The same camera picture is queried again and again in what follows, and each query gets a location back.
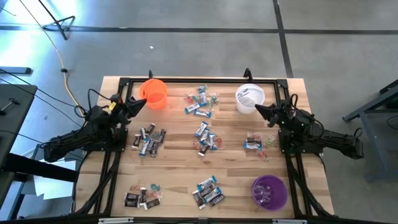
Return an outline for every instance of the purple plastic bowl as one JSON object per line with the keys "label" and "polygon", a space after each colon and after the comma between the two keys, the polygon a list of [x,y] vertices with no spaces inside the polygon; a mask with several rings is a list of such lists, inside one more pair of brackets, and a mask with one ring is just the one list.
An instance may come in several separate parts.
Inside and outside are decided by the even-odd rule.
{"label": "purple plastic bowl", "polygon": [[[260,190],[256,189],[257,185],[268,189],[267,191],[270,192],[267,201],[260,201],[263,196],[258,195]],[[257,178],[251,186],[251,195],[256,204],[269,211],[278,211],[283,208],[287,202],[286,186],[283,180],[274,175],[263,175]]]}

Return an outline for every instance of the paper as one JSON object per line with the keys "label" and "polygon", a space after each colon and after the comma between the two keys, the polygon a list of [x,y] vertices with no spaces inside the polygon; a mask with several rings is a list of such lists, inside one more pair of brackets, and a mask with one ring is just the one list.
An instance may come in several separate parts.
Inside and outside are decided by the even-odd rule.
{"label": "paper", "polygon": [[[76,161],[59,161],[51,164],[71,170],[75,170],[76,167]],[[44,194],[44,200],[72,196],[73,182],[39,176],[34,176],[34,182],[36,196]]]}

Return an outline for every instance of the yellow cable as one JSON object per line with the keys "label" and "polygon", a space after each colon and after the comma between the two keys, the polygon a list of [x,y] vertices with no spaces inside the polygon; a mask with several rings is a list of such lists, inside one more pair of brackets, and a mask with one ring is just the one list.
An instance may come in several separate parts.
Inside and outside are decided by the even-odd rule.
{"label": "yellow cable", "polygon": [[[52,39],[50,38],[50,36],[48,35],[48,33],[43,29],[43,27],[40,25],[40,23],[37,21],[37,19],[33,16],[33,14],[32,14],[32,13],[29,11],[29,9],[25,6],[25,4],[22,2],[22,0],[19,0],[19,1],[20,1],[21,4],[25,7],[25,9],[27,10],[27,12],[32,16],[32,18],[36,21],[37,25],[39,25],[39,27],[42,29],[42,31],[45,33],[45,35],[49,38],[51,44],[54,46],[55,51],[56,51],[57,54],[58,54],[58,57],[60,58],[62,68],[65,69],[65,66],[63,65],[63,60],[62,60],[61,54],[60,54],[60,52],[58,51],[57,46],[54,44],[54,42],[52,41]],[[67,74],[66,74],[65,72],[62,72],[62,73],[63,73],[63,81],[64,81],[64,83],[65,83],[65,88],[67,89],[67,92],[69,93],[70,97],[71,97],[72,100],[75,102],[75,104],[76,104],[77,106],[80,105],[79,102],[77,102],[77,100],[76,100],[75,97],[73,96],[72,92],[69,90],[68,81],[67,81]],[[81,114],[82,116],[84,116],[84,115],[83,115],[82,109],[79,108],[79,111],[80,111],[80,114]]]}

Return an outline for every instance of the wooden tabletop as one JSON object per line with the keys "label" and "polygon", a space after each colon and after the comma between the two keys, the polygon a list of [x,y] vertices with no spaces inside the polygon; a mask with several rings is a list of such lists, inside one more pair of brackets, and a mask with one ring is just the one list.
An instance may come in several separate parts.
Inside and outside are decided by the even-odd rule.
{"label": "wooden tabletop", "polygon": [[[101,94],[111,96],[118,90],[120,77],[104,77]],[[288,79],[290,94],[298,94],[297,106],[310,111],[304,80]],[[139,87],[135,83],[132,95],[139,99]],[[277,138],[278,127],[268,128],[267,122],[258,112],[250,115],[240,114],[236,109],[234,93],[241,84],[207,83],[207,95],[216,93],[220,104],[213,110],[211,119],[193,114],[185,114],[188,106],[183,97],[186,93],[196,93],[199,83],[167,83],[168,104],[164,110],[151,110],[147,106],[132,119],[129,129],[126,151],[122,153],[118,180],[114,194],[112,216],[129,217],[212,217],[212,218],[293,218],[293,206],[290,198],[289,181],[285,157],[281,154],[276,141],[274,147],[265,147],[270,157],[266,162],[255,152],[245,151],[243,142],[247,133],[261,133],[263,141],[268,136]],[[275,102],[272,85],[259,85],[266,94],[264,105]],[[99,99],[99,105],[109,102]],[[202,121],[209,124],[212,133],[221,136],[225,148],[210,151],[204,157],[198,155],[192,144],[194,133]],[[138,151],[131,145],[134,135],[140,127],[156,124],[155,130],[167,130],[165,142],[159,147],[156,158],[139,157]],[[100,179],[103,152],[92,152],[83,163],[76,186],[76,205],[79,209],[93,193]],[[307,184],[314,196],[330,213],[333,213],[328,184],[322,163],[314,155],[303,154],[303,163]],[[260,175],[280,177],[287,189],[289,199],[286,206],[278,212],[268,212],[258,208],[251,198],[251,186]],[[215,207],[202,210],[192,196],[197,184],[214,175],[225,199]],[[163,196],[160,206],[145,211],[143,208],[124,207],[124,194],[131,185],[160,184]],[[302,194],[298,190],[300,208],[304,211]],[[104,191],[104,208],[108,188]]]}

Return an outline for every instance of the orange bucket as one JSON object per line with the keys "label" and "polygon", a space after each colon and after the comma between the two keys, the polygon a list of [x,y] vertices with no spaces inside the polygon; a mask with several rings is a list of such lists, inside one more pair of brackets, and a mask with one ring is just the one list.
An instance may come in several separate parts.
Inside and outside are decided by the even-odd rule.
{"label": "orange bucket", "polygon": [[152,78],[139,87],[141,99],[147,99],[146,105],[154,110],[161,110],[167,104],[167,86],[161,80]]}

